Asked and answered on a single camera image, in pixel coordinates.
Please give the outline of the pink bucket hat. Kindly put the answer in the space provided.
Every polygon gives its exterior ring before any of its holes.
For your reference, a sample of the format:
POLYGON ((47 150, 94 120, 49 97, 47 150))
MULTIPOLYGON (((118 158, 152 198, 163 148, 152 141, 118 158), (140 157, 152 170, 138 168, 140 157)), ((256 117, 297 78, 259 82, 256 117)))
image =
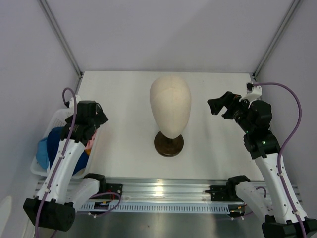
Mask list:
POLYGON ((95 138, 96 138, 97 132, 94 133, 94 135, 92 136, 92 138, 87 142, 86 148, 85 150, 90 150, 93 147, 93 144, 95 142, 95 138))

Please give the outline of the dark blue bucket hat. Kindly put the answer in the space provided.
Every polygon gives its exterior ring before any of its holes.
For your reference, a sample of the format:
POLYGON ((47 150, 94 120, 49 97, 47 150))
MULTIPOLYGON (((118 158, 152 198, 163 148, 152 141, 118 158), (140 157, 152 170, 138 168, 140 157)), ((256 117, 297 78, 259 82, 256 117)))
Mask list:
MULTIPOLYGON (((50 163, 50 168, 53 165, 53 162, 55 160, 55 157, 58 152, 58 147, 59 147, 59 141, 60 141, 60 136, 62 133, 63 127, 55 127, 51 130, 51 132, 48 134, 47 138, 47 154, 48 154, 48 159, 50 163)), ((73 175, 77 172, 79 172, 81 169, 84 169, 87 165, 89 155, 86 151, 84 151, 79 160, 77 161, 77 164, 75 166, 73 175)))

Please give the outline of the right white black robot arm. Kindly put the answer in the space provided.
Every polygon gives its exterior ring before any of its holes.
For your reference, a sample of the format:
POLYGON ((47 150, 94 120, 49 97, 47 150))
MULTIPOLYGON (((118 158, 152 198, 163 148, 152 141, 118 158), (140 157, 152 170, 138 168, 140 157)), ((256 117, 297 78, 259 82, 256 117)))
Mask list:
POLYGON ((259 195, 246 176, 228 179, 226 196, 241 199, 262 222, 266 238, 310 238, 317 232, 316 219, 309 218, 292 188, 281 156, 281 148, 270 131, 271 105, 226 92, 207 101, 211 113, 222 108, 224 119, 234 120, 244 131, 244 145, 260 169, 270 194, 270 201, 259 195))

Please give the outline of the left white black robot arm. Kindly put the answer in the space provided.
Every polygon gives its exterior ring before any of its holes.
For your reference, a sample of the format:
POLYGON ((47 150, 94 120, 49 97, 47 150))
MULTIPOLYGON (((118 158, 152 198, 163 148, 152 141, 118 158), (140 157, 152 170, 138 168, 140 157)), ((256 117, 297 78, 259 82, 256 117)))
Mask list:
POLYGON ((87 143, 99 127, 108 121, 99 103, 80 101, 74 114, 66 120, 53 165, 35 198, 27 198, 23 209, 36 227, 66 232, 79 208, 92 196, 103 198, 107 193, 106 179, 99 174, 86 174, 72 198, 67 188, 76 164, 87 143))

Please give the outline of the cream mannequin head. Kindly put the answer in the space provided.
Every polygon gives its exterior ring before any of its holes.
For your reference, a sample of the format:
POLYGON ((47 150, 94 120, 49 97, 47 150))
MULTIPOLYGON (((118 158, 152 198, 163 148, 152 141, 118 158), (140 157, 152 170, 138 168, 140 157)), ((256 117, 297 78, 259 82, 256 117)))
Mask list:
POLYGON ((191 104, 191 91, 183 78, 169 75, 152 83, 151 110, 165 137, 175 139, 181 135, 189 121, 191 104))

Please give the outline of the light blue hat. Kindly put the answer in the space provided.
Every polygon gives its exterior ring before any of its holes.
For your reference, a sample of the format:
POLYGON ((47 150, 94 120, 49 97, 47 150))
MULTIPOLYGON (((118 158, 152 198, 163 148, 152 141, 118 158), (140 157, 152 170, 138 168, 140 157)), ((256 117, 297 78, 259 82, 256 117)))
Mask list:
POLYGON ((49 165, 49 157, 47 152, 47 138, 41 139, 37 144, 36 160, 42 169, 46 170, 49 165))

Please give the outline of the dark round wooden stand base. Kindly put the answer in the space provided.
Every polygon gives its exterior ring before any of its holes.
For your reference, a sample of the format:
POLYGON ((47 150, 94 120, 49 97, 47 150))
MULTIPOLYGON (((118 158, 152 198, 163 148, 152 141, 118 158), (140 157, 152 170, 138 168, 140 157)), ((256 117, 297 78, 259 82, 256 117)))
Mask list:
POLYGON ((175 139, 170 139, 160 131, 154 138, 154 146, 160 155, 164 157, 174 157, 182 151, 184 139, 182 135, 179 135, 175 139))

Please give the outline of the left aluminium corner post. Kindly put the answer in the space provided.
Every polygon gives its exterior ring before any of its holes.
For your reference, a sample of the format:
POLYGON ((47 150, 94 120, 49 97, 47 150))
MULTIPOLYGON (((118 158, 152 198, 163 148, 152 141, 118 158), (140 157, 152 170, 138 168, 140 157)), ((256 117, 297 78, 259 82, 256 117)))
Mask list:
POLYGON ((81 71, 79 64, 77 60, 75 59, 75 56, 60 28, 60 25, 48 3, 47 0, 38 0, 37 1, 40 8, 42 9, 42 12, 44 13, 53 33, 55 34, 57 40, 59 41, 60 46, 62 47, 67 59, 69 60, 72 68, 74 69, 76 75, 78 78, 81 78, 83 72, 81 71))

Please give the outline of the aluminium corner post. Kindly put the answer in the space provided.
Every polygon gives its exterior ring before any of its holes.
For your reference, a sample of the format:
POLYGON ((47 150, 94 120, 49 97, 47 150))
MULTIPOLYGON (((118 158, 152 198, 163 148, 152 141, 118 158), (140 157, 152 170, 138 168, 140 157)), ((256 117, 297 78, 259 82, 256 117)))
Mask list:
POLYGON ((77 60, 75 59, 75 56, 60 28, 60 25, 48 3, 47 0, 38 0, 37 1, 40 8, 42 9, 42 12, 44 13, 53 33, 55 34, 57 40, 59 41, 60 46, 62 47, 67 59, 69 60, 72 68, 74 69, 76 75, 78 78, 81 78, 83 72, 81 71, 79 64, 77 60))
POLYGON ((257 78, 270 59, 270 56, 274 52, 278 43, 282 39, 284 33, 286 32, 288 26, 291 24, 296 12, 299 10, 303 0, 293 0, 291 1, 290 6, 287 8, 286 13, 284 14, 282 21, 278 25, 277 30, 275 31, 273 37, 271 38, 269 45, 266 47, 264 54, 262 55, 259 63, 257 64, 254 72, 252 73, 252 78, 257 81, 257 78))

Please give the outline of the aluminium mounting rail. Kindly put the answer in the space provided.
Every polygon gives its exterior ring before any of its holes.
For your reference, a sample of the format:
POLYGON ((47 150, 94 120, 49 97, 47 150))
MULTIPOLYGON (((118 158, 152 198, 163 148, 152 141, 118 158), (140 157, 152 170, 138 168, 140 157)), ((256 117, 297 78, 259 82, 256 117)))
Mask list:
POLYGON ((207 204, 237 203, 226 191, 226 181, 172 179, 112 179, 88 174, 68 182, 48 179, 38 183, 36 198, 60 204, 87 200, 118 200, 137 203, 207 204))

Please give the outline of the right aluminium corner post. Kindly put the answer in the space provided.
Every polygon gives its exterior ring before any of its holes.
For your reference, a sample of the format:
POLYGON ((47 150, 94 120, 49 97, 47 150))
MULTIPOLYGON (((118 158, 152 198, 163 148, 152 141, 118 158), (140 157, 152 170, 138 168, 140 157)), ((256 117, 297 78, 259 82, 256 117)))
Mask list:
POLYGON ((270 59, 270 56, 274 52, 278 43, 282 39, 284 33, 286 32, 288 26, 291 24, 296 12, 299 10, 303 0, 293 0, 291 1, 290 6, 287 8, 286 13, 284 14, 282 21, 278 25, 277 30, 275 31, 273 37, 271 38, 269 45, 266 47, 264 54, 262 55, 259 63, 257 64, 254 72, 252 73, 252 78, 257 81, 257 78, 270 59))

